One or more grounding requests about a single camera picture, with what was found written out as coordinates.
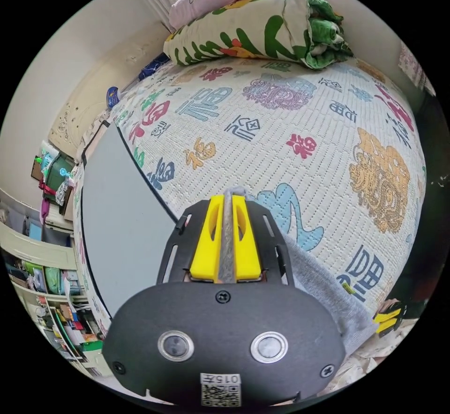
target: bed sheet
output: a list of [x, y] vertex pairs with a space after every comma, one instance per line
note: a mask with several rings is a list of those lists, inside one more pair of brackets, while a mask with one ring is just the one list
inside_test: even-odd
[[413, 114], [357, 59], [168, 63], [114, 107], [172, 213], [242, 185], [375, 314], [415, 238], [426, 169]]

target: gold dragon pattern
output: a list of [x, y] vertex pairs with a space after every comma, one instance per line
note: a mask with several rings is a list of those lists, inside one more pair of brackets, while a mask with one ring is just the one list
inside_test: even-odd
[[350, 186], [360, 206], [368, 209], [381, 233], [397, 233], [408, 205], [409, 170], [395, 148], [358, 128], [360, 142], [353, 149], [356, 164], [350, 164]]

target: yellow object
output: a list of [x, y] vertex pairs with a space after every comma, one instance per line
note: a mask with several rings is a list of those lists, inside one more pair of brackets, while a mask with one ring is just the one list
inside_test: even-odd
[[230, 3], [229, 5], [225, 5], [223, 8], [225, 8], [225, 10], [232, 10], [234, 8], [241, 8], [244, 5], [247, 5], [251, 1], [252, 0], [238, 0], [236, 2]]
[[223, 214], [224, 196], [211, 197], [194, 259], [189, 269], [191, 277], [195, 280], [217, 283]]
[[342, 283], [342, 287], [349, 293], [349, 294], [354, 294], [356, 291], [354, 291], [351, 287], [350, 287], [350, 285], [346, 282], [346, 281], [344, 281], [343, 283]]
[[388, 328], [394, 326], [397, 323], [397, 319], [390, 319], [386, 320], [386, 322], [380, 323], [380, 326], [377, 328], [376, 332], [381, 333], [384, 330], [387, 330]]
[[258, 280], [261, 264], [247, 212], [245, 197], [233, 195], [234, 273], [236, 281]]
[[401, 313], [401, 309], [390, 312], [389, 314], [377, 314], [374, 323], [380, 324], [376, 332], [381, 333], [384, 330], [394, 326], [397, 323], [397, 316]]

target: blue 福 character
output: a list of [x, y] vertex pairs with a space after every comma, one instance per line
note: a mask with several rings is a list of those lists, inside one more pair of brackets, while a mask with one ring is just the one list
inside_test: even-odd
[[161, 183], [165, 183], [167, 181], [173, 180], [175, 175], [175, 164], [170, 161], [169, 163], [163, 162], [163, 158], [161, 157], [156, 166], [156, 171], [152, 174], [149, 172], [147, 174], [147, 178], [150, 181], [150, 184], [160, 191], [163, 189]]

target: gray cloth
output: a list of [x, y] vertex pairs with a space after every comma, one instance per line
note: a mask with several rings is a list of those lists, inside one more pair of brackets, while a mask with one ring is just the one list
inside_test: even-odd
[[[249, 198], [244, 188], [225, 192], [219, 270], [219, 279], [223, 283], [234, 282], [232, 195]], [[350, 295], [313, 255], [302, 250], [289, 236], [283, 236], [291, 259], [295, 287], [313, 296], [328, 310], [342, 334], [346, 355], [351, 355], [375, 333], [378, 325], [373, 323], [361, 302]]]

